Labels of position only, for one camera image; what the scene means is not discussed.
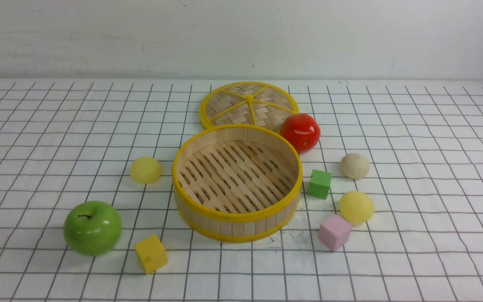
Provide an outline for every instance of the steamer basket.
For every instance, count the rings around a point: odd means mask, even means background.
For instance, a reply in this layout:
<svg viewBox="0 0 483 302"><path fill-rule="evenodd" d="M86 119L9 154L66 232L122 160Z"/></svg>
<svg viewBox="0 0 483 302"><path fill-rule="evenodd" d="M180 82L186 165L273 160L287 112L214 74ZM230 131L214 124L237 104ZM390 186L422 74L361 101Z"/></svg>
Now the steamer basket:
<svg viewBox="0 0 483 302"><path fill-rule="evenodd" d="M238 82L210 92L199 109L204 129L230 124L254 125L278 132L282 122L299 113L288 92L261 82Z"/></svg>
<svg viewBox="0 0 483 302"><path fill-rule="evenodd" d="M303 181L295 149L252 125L196 134L178 151L172 175L183 220L226 242L254 241L280 230L295 213Z"/></svg>

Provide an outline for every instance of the table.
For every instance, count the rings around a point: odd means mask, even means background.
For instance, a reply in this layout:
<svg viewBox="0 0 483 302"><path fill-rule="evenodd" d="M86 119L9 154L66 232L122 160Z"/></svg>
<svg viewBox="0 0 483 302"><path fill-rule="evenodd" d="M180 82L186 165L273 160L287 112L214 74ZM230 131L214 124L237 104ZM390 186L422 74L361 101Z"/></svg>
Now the table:
<svg viewBox="0 0 483 302"><path fill-rule="evenodd" d="M282 231L228 244L180 219L171 166L202 130L200 101L231 82L0 79L0 301L483 301L483 82L265 81L320 124L303 192L320 169L332 194L303 194ZM372 163L362 180L339 172L352 152ZM163 167L146 187L128 173L144 155ZM351 190L376 212L332 253L318 227ZM99 258L62 237L86 200L123 220ZM132 249L154 234L169 263L147 276Z"/></svg>

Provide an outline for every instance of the green apple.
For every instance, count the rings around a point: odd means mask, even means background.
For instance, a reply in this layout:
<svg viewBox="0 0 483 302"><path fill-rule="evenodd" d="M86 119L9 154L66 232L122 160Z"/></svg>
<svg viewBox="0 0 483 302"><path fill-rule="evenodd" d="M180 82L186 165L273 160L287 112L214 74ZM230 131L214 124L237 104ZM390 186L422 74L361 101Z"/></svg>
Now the green apple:
<svg viewBox="0 0 483 302"><path fill-rule="evenodd" d="M122 220L111 205L87 201L76 206L65 219L67 245L86 256L100 256L115 247L122 233Z"/></svg>

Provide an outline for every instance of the foam cube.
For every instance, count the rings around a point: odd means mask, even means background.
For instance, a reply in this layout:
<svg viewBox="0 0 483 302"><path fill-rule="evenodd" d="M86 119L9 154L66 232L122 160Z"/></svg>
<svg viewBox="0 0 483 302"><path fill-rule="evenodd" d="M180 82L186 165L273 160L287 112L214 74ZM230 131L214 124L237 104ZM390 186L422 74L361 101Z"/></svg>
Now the foam cube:
<svg viewBox="0 0 483 302"><path fill-rule="evenodd" d="M167 252L156 235L136 243L135 252L147 275L167 264Z"/></svg>
<svg viewBox="0 0 483 302"><path fill-rule="evenodd" d="M351 225L341 216L333 215L320 225L318 239L335 252L348 242Z"/></svg>
<svg viewBox="0 0 483 302"><path fill-rule="evenodd" d="M313 169L309 182L307 194L320 199L326 199L331 186L331 177L329 172Z"/></svg>

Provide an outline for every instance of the yellow foam ball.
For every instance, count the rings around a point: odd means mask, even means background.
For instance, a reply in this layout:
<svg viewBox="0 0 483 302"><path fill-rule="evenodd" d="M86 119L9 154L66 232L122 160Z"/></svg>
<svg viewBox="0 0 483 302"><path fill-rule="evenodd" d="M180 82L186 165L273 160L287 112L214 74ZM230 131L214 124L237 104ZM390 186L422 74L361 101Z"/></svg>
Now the yellow foam ball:
<svg viewBox="0 0 483 302"><path fill-rule="evenodd" d="M161 165L149 156L139 157L130 166L130 177L136 183L150 184L159 179Z"/></svg>
<svg viewBox="0 0 483 302"><path fill-rule="evenodd" d="M341 216L352 225L367 222L374 214L374 203L365 193L350 191L339 202Z"/></svg>

